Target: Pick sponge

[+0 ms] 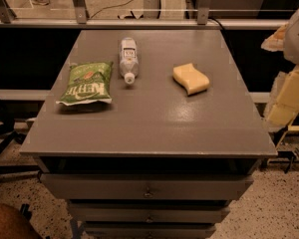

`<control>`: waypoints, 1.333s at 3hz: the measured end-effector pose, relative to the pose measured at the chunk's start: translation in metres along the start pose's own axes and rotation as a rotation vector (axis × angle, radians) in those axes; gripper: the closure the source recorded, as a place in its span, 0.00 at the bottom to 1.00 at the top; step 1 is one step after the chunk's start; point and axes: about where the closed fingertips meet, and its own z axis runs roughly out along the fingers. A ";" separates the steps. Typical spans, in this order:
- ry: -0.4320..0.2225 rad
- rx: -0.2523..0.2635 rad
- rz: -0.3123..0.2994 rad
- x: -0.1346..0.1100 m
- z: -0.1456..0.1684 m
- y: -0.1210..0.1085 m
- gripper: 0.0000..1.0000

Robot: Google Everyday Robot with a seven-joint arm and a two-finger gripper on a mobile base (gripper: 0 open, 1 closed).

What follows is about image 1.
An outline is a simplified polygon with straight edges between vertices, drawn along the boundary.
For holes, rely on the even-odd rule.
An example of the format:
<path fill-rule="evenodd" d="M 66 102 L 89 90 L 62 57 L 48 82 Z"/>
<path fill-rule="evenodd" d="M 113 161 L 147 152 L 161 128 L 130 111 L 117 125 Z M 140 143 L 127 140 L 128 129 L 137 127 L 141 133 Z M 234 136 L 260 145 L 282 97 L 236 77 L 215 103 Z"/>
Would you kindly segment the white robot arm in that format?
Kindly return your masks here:
<path fill-rule="evenodd" d="M 263 41 L 261 48 L 269 52 L 281 51 L 286 60 L 299 65 L 299 8 L 287 24 Z"/>

